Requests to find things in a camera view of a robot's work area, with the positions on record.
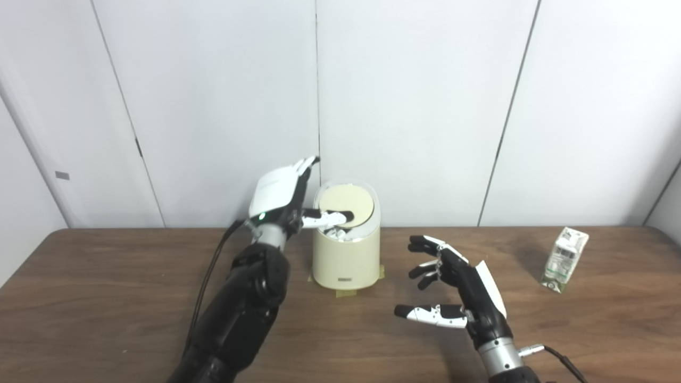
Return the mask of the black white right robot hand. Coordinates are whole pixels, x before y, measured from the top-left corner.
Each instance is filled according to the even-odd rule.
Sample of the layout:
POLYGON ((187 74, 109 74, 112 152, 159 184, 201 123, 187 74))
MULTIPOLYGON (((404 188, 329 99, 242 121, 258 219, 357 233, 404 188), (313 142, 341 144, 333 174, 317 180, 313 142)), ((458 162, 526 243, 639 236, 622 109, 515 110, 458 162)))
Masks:
POLYGON ((409 272, 409 278, 420 277, 418 289, 424 290, 441 281, 456 288, 460 304, 397 305, 399 318, 448 329, 466 329, 475 348, 501 338, 513 338, 506 319, 506 308, 500 291, 485 262, 472 266, 452 245, 434 237, 413 235, 407 249, 435 257, 409 272))

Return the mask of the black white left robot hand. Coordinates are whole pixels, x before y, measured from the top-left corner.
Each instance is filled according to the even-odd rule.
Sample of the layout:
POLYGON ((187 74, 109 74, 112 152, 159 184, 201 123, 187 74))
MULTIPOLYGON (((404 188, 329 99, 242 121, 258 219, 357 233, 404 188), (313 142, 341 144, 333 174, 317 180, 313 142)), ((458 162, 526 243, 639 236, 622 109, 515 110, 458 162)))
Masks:
POLYGON ((258 180, 246 221, 253 233, 273 225, 290 237, 302 229, 328 229, 354 219, 351 211, 303 206, 311 170, 319 162, 318 156, 307 157, 293 165, 276 168, 258 180))

